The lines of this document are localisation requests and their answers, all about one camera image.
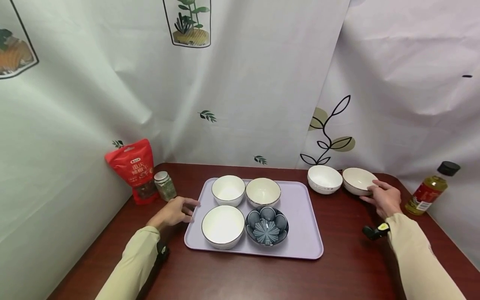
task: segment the red label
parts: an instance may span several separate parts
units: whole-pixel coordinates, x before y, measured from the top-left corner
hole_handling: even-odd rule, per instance
[[[413,198],[417,202],[427,202],[427,203],[432,203],[435,201],[435,199],[440,196],[442,192],[436,191],[424,183],[422,183],[419,188],[413,193]]]

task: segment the bowl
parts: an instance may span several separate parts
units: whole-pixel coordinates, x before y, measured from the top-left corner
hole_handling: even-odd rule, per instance
[[[313,166],[308,170],[308,184],[312,190],[323,195],[333,194],[342,186],[342,175],[334,168]]]
[[[275,181],[268,178],[257,178],[250,181],[245,189],[248,202],[254,207],[273,206],[278,200],[282,190]]]
[[[247,215],[245,228],[251,240],[263,246],[275,246],[288,235],[285,215],[272,207],[258,207]]]
[[[375,185],[372,180],[378,180],[378,178],[360,168],[348,168],[343,171],[343,185],[350,193],[357,196],[368,196],[372,192],[367,190],[371,185]]]
[[[212,208],[202,221],[205,239],[220,250],[228,250],[237,245],[245,228],[241,211],[230,205]]]
[[[212,184],[212,194],[218,205],[238,206],[245,194],[245,182],[233,175],[217,178]]]

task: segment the red bag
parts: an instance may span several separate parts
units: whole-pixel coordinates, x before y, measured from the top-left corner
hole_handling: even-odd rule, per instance
[[[137,204],[150,204],[159,197],[153,179],[152,147],[147,139],[107,153],[105,160],[133,188]]]

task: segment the dark red table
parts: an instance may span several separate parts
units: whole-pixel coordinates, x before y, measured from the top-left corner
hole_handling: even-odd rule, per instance
[[[308,186],[306,170],[243,168],[165,163],[178,194],[198,198],[204,182],[227,174],[245,179],[268,177],[299,181]],[[410,194],[395,178],[377,174],[399,188],[405,202]],[[404,299],[395,257],[386,239],[363,236],[364,225],[380,223],[374,210],[343,188],[319,195],[309,188],[325,252],[317,261],[278,259],[229,253],[193,251],[183,243],[186,225],[162,234],[171,255],[163,264],[145,299],[162,300],[291,300]],[[129,200],[68,273],[49,299],[94,299],[121,258],[130,237],[164,202],[136,206]],[[429,238],[435,255],[467,299],[478,299],[480,273],[428,215],[412,216]]]

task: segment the sleeve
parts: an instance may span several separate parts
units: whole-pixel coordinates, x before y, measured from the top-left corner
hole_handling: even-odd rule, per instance
[[[408,300],[464,300],[460,289],[432,252],[417,222],[403,214],[386,219],[403,290]]]
[[[137,231],[96,300],[135,300],[155,263],[159,240],[160,233],[155,227]]]

